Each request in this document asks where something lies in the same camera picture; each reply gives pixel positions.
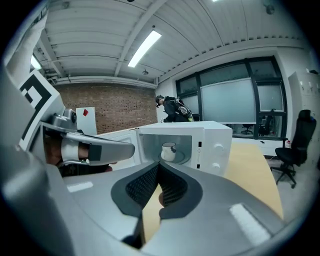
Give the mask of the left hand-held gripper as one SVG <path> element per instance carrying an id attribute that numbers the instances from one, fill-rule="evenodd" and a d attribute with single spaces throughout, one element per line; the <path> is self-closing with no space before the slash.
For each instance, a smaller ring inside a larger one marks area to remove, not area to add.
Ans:
<path id="1" fill-rule="evenodd" d="M 103 166 L 134 155 L 135 146 L 132 143 L 79 133 L 76 112 L 65 107 L 60 93 L 39 71 L 32 71 L 19 90 L 34 109 L 19 146 L 45 163 L 44 142 L 47 137 L 62 138 L 62 166 Z M 79 156 L 80 144 L 88 146 L 87 157 Z"/>

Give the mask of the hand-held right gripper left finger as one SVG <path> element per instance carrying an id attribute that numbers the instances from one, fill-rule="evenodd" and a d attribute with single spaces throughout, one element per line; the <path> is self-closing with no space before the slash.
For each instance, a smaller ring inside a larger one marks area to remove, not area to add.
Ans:
<path id="1" fill-rule="evenodd" d="M 63 179 L 82 210 L 112 238 L 141 249 L 160 227 L 158 162 Z"/>

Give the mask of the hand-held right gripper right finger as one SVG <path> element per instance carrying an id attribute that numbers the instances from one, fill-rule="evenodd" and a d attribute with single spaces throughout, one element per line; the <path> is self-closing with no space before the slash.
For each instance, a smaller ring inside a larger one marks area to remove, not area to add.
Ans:
<path id="1" fill-rule="evenodd" d="M 160 226 L 142 247 L 151 256 L 244 256 L 284 227 L 265 203 L 236 183 L 184 165 L 161 162 Z"/>

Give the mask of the white mug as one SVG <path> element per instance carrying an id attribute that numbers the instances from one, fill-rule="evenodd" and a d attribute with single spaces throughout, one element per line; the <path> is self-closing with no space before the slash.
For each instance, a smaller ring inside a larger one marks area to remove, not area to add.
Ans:
<path id="1" fill-rule="evenodd" d="M 162 144 L 161 158 L 164 161 L 172 162 L 176 157 L 176 143 L 165 142 Z"/>

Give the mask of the white microwave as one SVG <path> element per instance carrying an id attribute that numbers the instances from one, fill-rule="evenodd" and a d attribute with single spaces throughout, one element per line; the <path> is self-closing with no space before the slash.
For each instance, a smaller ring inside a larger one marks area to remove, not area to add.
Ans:
<path id="1" fill-rule="evenodd" d="M 174 143 L 174 164 L 223 177 L 232 144 L 232 129 L 215 121 L 161 122 L 101 134 L 104 139 L 132 143 L 134 155 L 113 166 L 120 170 L 161 161 L 164 143 Z"/>

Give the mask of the person's left hand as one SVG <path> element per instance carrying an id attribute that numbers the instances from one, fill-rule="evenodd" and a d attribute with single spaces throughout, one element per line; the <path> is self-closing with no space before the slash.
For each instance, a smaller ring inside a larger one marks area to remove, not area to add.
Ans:
<path id="1" fill-rule="evenodd" d="M 77 160 L 87 160 L 89 158 L 89 144 L 82 142 L 72 142 L 61 137 L 46 137 L 44 140 L 46 163 L 58 167 L 63 162 L 64 157 L 75 157 Z M 99 166 L 85 166 L 79 164 L 69 164 L 58 167 L 62 177 L 82 176 L 90 174 L 99 174 L 111 172 L 117 162 L 108 163 Z"/>

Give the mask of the white board with red diamond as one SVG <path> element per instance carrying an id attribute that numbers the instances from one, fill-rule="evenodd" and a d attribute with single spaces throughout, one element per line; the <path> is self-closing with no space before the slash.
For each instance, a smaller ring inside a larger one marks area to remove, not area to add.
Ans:
<path id="1" fill-rule="evenodd" d="M 85 135 L 96 136 L 96 115 L 94 107 L 76 108 L 77 129 L 81 130 Z"/>

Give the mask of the black framed window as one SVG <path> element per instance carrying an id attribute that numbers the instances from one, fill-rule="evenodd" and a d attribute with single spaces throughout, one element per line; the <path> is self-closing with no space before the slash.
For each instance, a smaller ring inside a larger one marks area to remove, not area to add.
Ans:
<path id="1" fill-rule="evenodd" d="M 287 94 L 274 56 L 220 64 L 175 85 L 196 121 L 226 125 L 240 139 L 279 141 L 286 136 Z"/>

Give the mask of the black office chair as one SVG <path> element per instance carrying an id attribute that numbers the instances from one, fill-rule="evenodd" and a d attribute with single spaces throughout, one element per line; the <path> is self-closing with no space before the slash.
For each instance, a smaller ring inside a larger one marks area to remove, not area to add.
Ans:
<path id="1" fill-rule="evenodd" d="M 308 146 L 315 132 L 317 121 L 311 116 L 309 109 L 303 109 L 299 112 L 296 121 L 296 129 L 291 141 L 291 146 L 286 147 L 286 141 L 289 139 L 283 137 L 282 147 L 275 149 L 277 158 L 281 161 L 279 167 L 271 166 L 271 170 L 277 170 L 281 172 L 280 178 L 288 176 L 292 181 L 291 188 L 296 187 L 296 180 L 294 176 L 296 171 L 294 166 L 301 166 L 308 158 Z"/>

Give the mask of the person's cream printed shirt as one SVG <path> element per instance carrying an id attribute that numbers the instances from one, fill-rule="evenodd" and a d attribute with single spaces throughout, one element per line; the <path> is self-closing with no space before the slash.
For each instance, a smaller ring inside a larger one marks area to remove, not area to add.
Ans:
<path id="1" fill-rule="evenodd" d="M 19 37 L 20 41 L 15 43 L 13 49 L 5 57 L 4 65 L 12 77 L 23 78 L 30 73 L 33 50 L 45 28 L 47 17 L 48 14 L 46 13 L 34 22 L 24 35 Z"/>

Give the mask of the white lockers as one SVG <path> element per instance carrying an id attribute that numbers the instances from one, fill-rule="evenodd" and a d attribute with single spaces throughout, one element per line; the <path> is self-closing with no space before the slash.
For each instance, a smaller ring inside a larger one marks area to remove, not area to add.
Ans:
<path id="1" fill-rule="evenodd" d="M 320 75 L 296 71 L 288 81 L 293 113 L 310 110 L 313 117 L 320 115 Z"/>

